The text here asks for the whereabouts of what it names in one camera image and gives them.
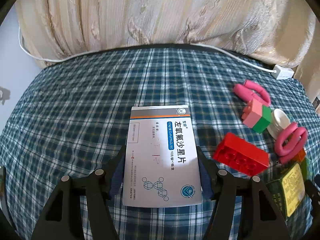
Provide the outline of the white medicine box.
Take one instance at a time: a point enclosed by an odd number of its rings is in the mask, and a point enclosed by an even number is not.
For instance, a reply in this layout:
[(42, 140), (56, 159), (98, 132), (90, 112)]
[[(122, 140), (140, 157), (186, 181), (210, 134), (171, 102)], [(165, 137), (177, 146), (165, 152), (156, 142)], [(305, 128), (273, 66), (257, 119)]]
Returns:
[(132, 107), (126, 143), (123, 204), (201, 204), (202, 191), (189, 107)]

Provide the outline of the red toy brick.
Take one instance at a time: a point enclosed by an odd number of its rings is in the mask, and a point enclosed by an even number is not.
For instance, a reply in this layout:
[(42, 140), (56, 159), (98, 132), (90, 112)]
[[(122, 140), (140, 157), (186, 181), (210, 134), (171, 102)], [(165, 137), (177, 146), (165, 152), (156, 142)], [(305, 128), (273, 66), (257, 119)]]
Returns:
[(218, 144), (213, 159), (250, 177), (265, 171), (269, 165), (268, 153), (231, 132)]

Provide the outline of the dark green yellow box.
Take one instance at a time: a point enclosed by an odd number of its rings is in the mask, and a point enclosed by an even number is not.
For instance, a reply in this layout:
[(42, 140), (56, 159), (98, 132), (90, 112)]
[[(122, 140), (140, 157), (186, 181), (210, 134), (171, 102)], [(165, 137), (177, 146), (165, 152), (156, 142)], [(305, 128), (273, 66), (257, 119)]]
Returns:
[(305, 196), (305, 186), (300, 164), (295, 162), (279, 178), (266, 184), (268, 191), (287, 221)]

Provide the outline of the pink and green toy brick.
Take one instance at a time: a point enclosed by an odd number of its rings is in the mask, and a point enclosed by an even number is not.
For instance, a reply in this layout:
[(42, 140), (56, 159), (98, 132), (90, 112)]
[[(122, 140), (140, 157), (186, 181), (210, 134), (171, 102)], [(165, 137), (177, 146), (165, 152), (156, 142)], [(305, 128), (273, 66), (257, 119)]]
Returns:
[(242, 123), (257, 133), (262, 133), (271, 123), (271, 109), (252, 99), (244, 108), (241, 119)]

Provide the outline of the orange toy brick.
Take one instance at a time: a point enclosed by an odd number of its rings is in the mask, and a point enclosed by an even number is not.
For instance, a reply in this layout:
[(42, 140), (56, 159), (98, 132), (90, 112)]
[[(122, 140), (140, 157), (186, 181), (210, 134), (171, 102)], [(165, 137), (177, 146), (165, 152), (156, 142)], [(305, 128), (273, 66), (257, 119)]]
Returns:
[(304, 150), (304, 148), (302, 148), (293, 158), (293, 161), (297, 161), (299, 163), (301, 163), (306, 157), (306, 152)]

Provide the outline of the pink foam curler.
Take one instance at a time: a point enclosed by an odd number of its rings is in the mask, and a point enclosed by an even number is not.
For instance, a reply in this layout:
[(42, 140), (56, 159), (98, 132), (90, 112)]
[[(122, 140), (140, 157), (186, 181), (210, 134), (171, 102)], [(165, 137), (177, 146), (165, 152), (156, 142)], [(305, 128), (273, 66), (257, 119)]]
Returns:
[(244, 102), (255, 99), (267, 107), (271, 105), (269, 93), (261, 85), (251, 80), (245, 80), (243, 84), (237, 83), (233, 87), (233, 92)]
[(274, 151), (279, 158), (279, 162), (282, 165), (288, 163), (304, 147), (307, 138), (307, 129), (299, 127), (296, 122), (292, 122), (281, 131), (274, 143)]

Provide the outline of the transparent green toy brick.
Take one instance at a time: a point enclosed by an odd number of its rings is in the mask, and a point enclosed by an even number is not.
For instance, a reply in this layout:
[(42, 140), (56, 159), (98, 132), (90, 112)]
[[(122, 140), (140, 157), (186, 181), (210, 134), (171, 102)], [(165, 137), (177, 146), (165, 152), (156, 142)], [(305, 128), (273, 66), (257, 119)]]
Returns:
[(310, 176), (308, 163), (309, 163), (309, 160), (307, 157), (305, 157), (300, 163), (300, 169), (301, 169), (304, 181), (308, 180), (308, 177)]

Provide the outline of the blue plaid bedsheet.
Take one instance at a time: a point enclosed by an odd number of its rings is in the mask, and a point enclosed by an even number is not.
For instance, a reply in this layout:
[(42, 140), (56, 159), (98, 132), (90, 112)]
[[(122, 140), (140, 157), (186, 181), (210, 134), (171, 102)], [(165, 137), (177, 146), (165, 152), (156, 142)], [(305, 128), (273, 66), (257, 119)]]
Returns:
[(84, 177), (126, 142), (133, 106), (188, 105), (195, 141), (211, 155), (227, 132), (270, 155), (261, 176), (277, 172), (273, 139), (240, 121), (236, 83), (252, 80), (308, 131), (309, 175), (319, 174), (319, 116), (295, 79), (278, 81), (214, 50), (151, 46), (77, 57), (44, 69), (23, 93), (1, 133), (7, 203), (18, 235), (30, 239), (39, 215), (65, 174)]

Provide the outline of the white plastic lid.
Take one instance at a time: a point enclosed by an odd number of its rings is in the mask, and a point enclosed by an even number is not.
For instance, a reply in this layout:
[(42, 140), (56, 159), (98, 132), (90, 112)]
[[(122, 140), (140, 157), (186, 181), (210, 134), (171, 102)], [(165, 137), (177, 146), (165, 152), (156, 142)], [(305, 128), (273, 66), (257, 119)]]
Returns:
[(291, 124), (289, 117), (281, 109), (275, 109), (271, 113), (271, 123), (267, 127), (268, 133), (273, 139), (277, 139), (280, 132)]

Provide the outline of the white power strip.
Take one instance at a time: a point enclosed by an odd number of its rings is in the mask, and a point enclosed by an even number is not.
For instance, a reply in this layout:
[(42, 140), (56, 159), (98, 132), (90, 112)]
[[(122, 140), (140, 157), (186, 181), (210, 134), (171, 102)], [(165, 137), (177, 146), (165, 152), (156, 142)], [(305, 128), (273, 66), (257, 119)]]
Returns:
[(286, 80), (292, 78), (294, 73), (295, 72), (291, 68), (284, 68), (278, 64), (275, 64), (271, 75), (276, 80)]

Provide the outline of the cream patterned curtain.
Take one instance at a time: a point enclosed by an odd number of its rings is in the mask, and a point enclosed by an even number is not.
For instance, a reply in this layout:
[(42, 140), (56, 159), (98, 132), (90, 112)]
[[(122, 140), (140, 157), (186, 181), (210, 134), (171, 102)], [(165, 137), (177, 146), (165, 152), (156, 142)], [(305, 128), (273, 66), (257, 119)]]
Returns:
[(295, 68), (319, 94), (319, 20), (305, 0), (17, 0), (25, 46), (45, 68), (87, 51), (199, 43)]

